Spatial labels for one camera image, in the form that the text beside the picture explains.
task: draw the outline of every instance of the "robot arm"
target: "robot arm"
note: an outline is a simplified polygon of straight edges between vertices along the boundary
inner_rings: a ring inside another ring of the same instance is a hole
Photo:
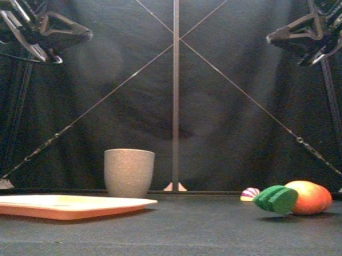
[[[61,14],[35,13],[26,0],[0,0],[0,42],[19,41],[41,62],[62,63],[58,54],[91,38],[91,30]]]
[[[301,58],[300,66],[312,66],[342,47],[342,0],[316,1],[319,13],[296,20],[268,36],[268,42]]]

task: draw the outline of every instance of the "ceramic cup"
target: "ceramic cup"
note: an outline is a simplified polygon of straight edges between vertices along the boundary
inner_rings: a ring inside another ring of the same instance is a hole
[[[105,151],[105,184],[113,197],[145,198],[152,186],[156,153],[130,148]]]

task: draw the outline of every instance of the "orange cutting board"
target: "orange cutting board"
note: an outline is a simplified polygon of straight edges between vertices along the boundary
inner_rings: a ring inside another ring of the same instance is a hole
[[[138,211],[158,203],[152,199],[75,195],[0,196],[0,214],[77,220]]]

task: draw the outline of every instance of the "black fabric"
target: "black fabric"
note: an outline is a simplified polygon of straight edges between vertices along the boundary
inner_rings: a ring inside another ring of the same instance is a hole
[[[0,216],[3,255],[341,255],[342,202],[317,216],[238,196],[150,195],[146,210],[85,221]]]
[[[173,30],[174,1],[141,2]],[[181,1],[181,37],[222,2]],[[50,10],[89,27],[94,39],[62,54],[62,66],[34,67],[13,165],[124,86],[11,181],[17,187],[104,188],[104,152],[125,147],[157,153],[152,189],[164,189],[173,179],[173,48],[133,75],[173,45],[173,33],[134,0],[51,1]],[[202,59],[340,167],[321,67],[300,68],[265,39],[308,12],[308,1],[228,1],[182,38],[180,173],[189,190],[265,188],[295,179],[342,187],[341,177]]]

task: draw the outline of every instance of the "metal pole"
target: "metal pole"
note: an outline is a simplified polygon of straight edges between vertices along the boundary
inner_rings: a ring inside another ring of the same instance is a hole
[[[174,0],[173,191],[180,184],[180,0]]]

